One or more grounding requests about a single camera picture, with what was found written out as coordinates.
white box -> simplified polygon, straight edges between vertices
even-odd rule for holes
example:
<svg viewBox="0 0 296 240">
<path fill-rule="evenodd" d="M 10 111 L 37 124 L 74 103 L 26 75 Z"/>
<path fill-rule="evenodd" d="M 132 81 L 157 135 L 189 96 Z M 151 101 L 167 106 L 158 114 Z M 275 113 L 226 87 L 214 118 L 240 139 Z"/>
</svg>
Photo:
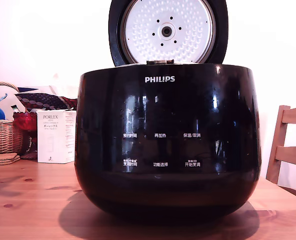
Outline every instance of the white box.
<svg viewBox="0 0 296 240">
<path fill-rule="evenodd" d="M 39 110 L 38 163 L 66 164 L 75 160 L 76 111 Z"/>
</svg>

rice cooker lid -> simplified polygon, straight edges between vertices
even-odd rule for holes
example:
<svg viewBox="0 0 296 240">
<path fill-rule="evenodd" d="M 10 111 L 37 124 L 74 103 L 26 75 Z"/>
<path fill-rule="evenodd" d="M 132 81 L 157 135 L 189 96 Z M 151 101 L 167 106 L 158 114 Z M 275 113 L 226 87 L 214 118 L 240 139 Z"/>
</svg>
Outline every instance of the rice cooker lid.
<svg viewBox="0 0 296 240">
<path fill-rule="evenodd" d="M 109 44 L 116 67 L 155 61 L 221 64 L 225 0 L 112 0 Z"/>
</svg>

basket handle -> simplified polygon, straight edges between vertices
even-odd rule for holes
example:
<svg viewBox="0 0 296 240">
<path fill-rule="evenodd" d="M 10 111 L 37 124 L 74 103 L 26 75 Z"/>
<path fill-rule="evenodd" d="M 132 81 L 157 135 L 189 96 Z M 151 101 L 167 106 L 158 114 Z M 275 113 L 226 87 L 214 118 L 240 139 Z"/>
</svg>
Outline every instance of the basket handle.
<svg viewBox="0 0 296 240">
<path fill-rule="evenodd" d="M 18 93 L 20 92 L 19 89 L 17 88 L 17 86 L 15 86 L 11 83 L 5 82 L 5 81 L 0 81 L 0 86 L 11 87 L 11 88 L 15 89 Z"/>
</svg>

white inner lid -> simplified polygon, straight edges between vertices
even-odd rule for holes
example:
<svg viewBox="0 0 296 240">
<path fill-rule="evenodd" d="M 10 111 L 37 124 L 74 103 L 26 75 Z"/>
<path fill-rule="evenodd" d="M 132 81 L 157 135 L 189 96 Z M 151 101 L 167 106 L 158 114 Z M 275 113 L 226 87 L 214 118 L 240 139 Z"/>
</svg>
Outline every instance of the white inner lid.
<svg viewBox="0 0 296 240">
<path fill-rule="evenodd" d="M 215 19 L 206 0 L 133 0 L 121 29 L 132 63 L 203 63 L 215 40 Z"/>
</svg>

wooden table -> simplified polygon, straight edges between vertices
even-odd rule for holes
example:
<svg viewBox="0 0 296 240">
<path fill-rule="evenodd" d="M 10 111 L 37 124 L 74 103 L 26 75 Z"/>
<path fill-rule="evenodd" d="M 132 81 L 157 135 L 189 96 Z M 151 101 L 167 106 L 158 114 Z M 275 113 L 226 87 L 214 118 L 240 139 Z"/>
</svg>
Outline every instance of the wooden table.
<svg viewBox="0 0 296 240">
<path fill-rule="evenodd" d="M 296 196 L 261 179 L 250 200 L 216 222 L 191 226 L 128 223 L 95 207 L 74 165 L 21 160 L 0 166 L 3 240 L 296 240 Z"/>
</svg>

